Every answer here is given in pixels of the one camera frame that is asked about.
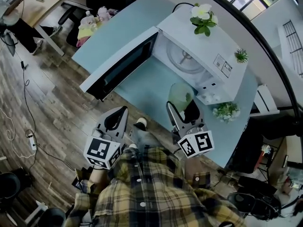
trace yellow plaid shirt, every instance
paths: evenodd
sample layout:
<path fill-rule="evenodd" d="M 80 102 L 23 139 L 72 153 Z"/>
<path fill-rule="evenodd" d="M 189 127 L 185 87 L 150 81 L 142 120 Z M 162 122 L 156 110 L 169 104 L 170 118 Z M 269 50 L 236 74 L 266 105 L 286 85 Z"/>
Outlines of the yellow plaid shirt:
<path fill-rule="evenodd" d="M 180 161 L 165 148 L 146 147 L 142 154 L 128 148 L 108 176 L 101 193 L 79 178 L 82 193 L 65 227 L 80 226 L 88 210 L 92 221 L 84 226 L 245 226 L 231 203 L 208 190 L 209 173 L 187 182 Z"/>

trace wooden floor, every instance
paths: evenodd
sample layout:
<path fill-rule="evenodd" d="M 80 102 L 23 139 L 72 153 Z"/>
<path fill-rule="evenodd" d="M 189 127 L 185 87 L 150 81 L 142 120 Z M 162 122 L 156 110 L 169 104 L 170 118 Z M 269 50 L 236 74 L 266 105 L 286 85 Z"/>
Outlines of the wooden floor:
<path fill-rule="evenodd" d="M 48 24 L 48 21 L 53 21 L 53 23 L 58 21 L 63 12 L 64 8 L 58 8 L 47 18 L 45 24 Z M 33 121 L 26 108 L 23 95 L 20 65 L 20 60 L 23 60 L 27 65 L 25 80 L 30 80 L 26 88 L 26 96 L 28 106 L 36 121 L 38 144 L 48 153 L 64 159 L 72 167 L 82 168 L 88 166 L 82 156 L 86 138 L 91 134 L 96 120 L 103 112 L 126 105 L 129 108 L 127 132 L 140 116 L 145 115 L 116 93 L 112 93 L 102 103 L 80 90 L 79 85 L 89 76 L 89 73 L 71 59 L 76 49 L 65 42 L 70 25 L 64 24 L 63 30 L 53 38 L 66 52 L 63 57 L 46 42 L 44 42 L 43 50 L 36 56 L 30 55 L 22 45 L 17 44 L 18 55 L 14 57 L 6 46 L 0 44 L 2 48 L 0 51 L 0 107 L 13 119 L 16 135 L 12 143 L 17 153 L 29 156 L 32 151 L 29 140 L 25 137 L 25 130 L 33 129 Z M 174 149 L 170 133 L 148 117 L 147 119 L 148 129 L 157 135 L 164 146 Z M 11 122 L 0 112 L 0 157 L 4 155 L 8 158 L 0 162 L 0 171 L 6 172 L 19 167 L 27 170 L 32 165 L 34 157 L 25 159 L 16 156 L 11 142 L 7 139 L 7 129 L 12 131 Z M 205 164 L 205 171 L 211 171 L 212 185 L 214 185 L 218 181 L 219 175 L 216 170 L 219 166 L 205 157 L 201 159 Z M 63 210 L 70 207 L 78 190 L 71 185 L 75 178 L 74 172 L 65 164 L 39 150 L 31 174 L 35 178 L 33 186 L 19 195 L 20 202 L 24 206 L 19 202 L 14 204 L 21 217 L 26 218 L 28 213 L 36 208 L 35 200 Z M 222 195 L 232 191 L 223 183 L 220 183 L 216 189 Z"/>

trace white microwave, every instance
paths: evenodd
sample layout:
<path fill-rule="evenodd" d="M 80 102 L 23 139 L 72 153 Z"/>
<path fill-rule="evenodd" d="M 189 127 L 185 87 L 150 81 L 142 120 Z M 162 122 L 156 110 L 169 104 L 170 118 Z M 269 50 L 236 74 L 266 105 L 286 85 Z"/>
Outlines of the white microwave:
<path fill-rule="evenodd" d="M 219 26 L 211 28 L 210 37 L 194 34 L 190 11 L 190 6 L 182 6 L 143 32 L 100 65 L 80 88 L 103 100 L 154 56 L 190 84 L 204 104 L 233 101 L 247 67 L 236 61 L 239 47 Z"/>

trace desk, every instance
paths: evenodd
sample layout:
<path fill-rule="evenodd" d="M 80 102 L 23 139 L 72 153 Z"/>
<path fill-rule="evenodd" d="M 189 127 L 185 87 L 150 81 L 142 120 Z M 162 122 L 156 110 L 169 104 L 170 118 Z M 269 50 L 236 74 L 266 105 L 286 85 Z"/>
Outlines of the desk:
<path fill-rule="evenodd" d="M 41 28 L 40 23 L 43 21 L 56 7 L 58 7 L 64 0 L 44 0 L 44 2 L 39 2 L 36 0 L 24 0 L 19 4 L 17 10 L 19 14 L 23 15 L 22 19 L 32 28 L 35 28 L 41 36 L 61 55 L 64 52 L 59 46 L 47 35 L 47 33 Z"/>
<path fill-rule="evenodd" d="M 72 58 L 87 71 L 94 73 L 117 50 L 151 26 L 158 25 L 172 12 L 173 7 L 174 4 L 167 0 L 136 1 L 97 30 Z M 169 90 L 172 84 L 183 81 L 166 65 L 151 57 L 115 91 L 170 131 L 172 125 L 166 111 Z M 206 106 L 202 103 L 199 105 L 204 111 L 205 123 L 214 138 L 215 149 L 206 153 L 206 156 L 222 167 L 226 166 L 241 137 L 256 91 L 256 79 L 247 69 L 235 98 L 235 102 L 241 108 L 241 115 L 229 124 L 213 117 L 213 105 Z"/>

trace microwave door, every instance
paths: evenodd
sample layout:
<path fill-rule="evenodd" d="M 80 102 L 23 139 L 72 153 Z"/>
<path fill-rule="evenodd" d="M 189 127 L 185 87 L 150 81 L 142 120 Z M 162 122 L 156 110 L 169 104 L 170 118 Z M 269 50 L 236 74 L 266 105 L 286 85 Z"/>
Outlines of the microwave door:
<path fill-rule="evenodd" d="M 104 62 L 80 88 L 103 100 L 152 55 L 157 35 L 155 27 L 142 33 Z"/>

